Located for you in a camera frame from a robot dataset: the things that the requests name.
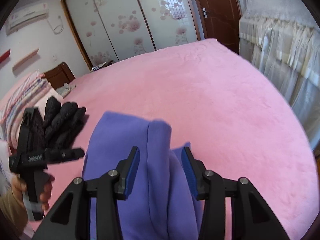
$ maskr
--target finger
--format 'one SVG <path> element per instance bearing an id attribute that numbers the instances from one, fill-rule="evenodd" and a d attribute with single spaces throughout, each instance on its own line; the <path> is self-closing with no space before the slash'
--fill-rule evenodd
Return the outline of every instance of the finger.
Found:
<path id="1" fill-rule="evenodd" d="M 18 191 L 26 191 L 27 190 L 27 184 L 25 181 L 21 178 L 18 178 L 17 176 L 14 176 L 11 181 L 12 187 L 15 188 Z"/>
<path id="2" fill-rule="evenodd" d="M 55 181 L 55 177 L 54 176 L 52 176 L 52 175 L 50 175 L 50 178 L 49 178 L 49 181 L 48 182 L 53 182 L 53 181 Z"/>
<path id="3" fill-rule="evenodd" d="M 44 184 L 43 190 L 44 192 L 50 192 L 52 190 L 52 184 L 51 183 Z"/>
<path id="4" fill-rule="evenodd" d="M 50 191 L 49 192 L 42 192 L 40 194 L 40 201 L 42 201 L 42 202 L 46 202 L 50 198 L 51 198 L 51 192 Z"/>
<path id="5" fill-rule="evenodd" d="M 46 211 L 49 209 L 50 206 L 49 206 L 48 202 L 45 202 L 45 203 L 42 203 L 41 207 L 42 207 L 43 211 Z"/>

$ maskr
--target sliding wardrobe door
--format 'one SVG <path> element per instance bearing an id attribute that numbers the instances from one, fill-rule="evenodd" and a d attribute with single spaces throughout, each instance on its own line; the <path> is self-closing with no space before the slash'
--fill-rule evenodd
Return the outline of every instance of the sliding wardrobe door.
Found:
<path id="1" fill-rule="evenodd" d="M 188 0 L 139 0 L 156 49 L 197 41 Z"/>
<path id="2" fill-rule="evenodd" d="M 119 61 L 93 0 L 66 0 L 66 4 L 93 66 L 110 60 Z"/>
<path id="3" fill-rule="evenodd" d="M 95 0 L 119 60 L 154 51 L 137 0 Z"/>

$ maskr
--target pink bed sheet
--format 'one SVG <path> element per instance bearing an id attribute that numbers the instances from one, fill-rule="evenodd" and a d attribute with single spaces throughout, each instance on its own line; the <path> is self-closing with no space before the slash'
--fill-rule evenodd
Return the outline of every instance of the pink bed sheet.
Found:
<path id="1" fill-rule="evenodd" d="M 297 118 L 262 74 L 216 40 L 139 55 L 73 84 L 65 101 L 90 115 L 74 147 L 87 149 L 105 111 L 161 118 L 172 126 L 172 148 L 190 141 L 208 169 L 248 177 L 290 239 L 301 239 L 318 214 L 316 163 Z M 51 205 L 82 167 L 83 160 L 49 167 L 56 177 Z M 229 202 L 226 220 L 231 239 Z"/>

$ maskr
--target wooden headboard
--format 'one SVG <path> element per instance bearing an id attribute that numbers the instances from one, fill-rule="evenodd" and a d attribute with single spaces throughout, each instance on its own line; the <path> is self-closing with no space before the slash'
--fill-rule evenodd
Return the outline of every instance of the wooden headboard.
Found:
<path id="1" fill-rule="evenodd" d="M 44 78 L 46 78 L 51 83 L 53 89 L 57 89 L 59 87 L 62 87 L 64 83 L 69 84 L 72 80 L 75 79 L 75 76 L 71 72 L 68 65 L 65 62 L 62 62 L 54 69 L 45 72 Z"/>

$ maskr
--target white cloth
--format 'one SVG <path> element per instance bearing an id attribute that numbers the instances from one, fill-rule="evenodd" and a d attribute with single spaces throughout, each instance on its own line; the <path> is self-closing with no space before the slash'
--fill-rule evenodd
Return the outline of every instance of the white cloth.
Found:
<path id="1" fill-rule="evenodd" d="M 247 0 L 240 55 L 279 90 L 315 149 L 320 140 L 320 34 L 300 0 Z"/>
<path id="2" fill-rule="evenodd" d="M 301 0 L 246 0 L 246 11 L 243 16 L 293 21 L 319 30 L 316 21 Z"/>

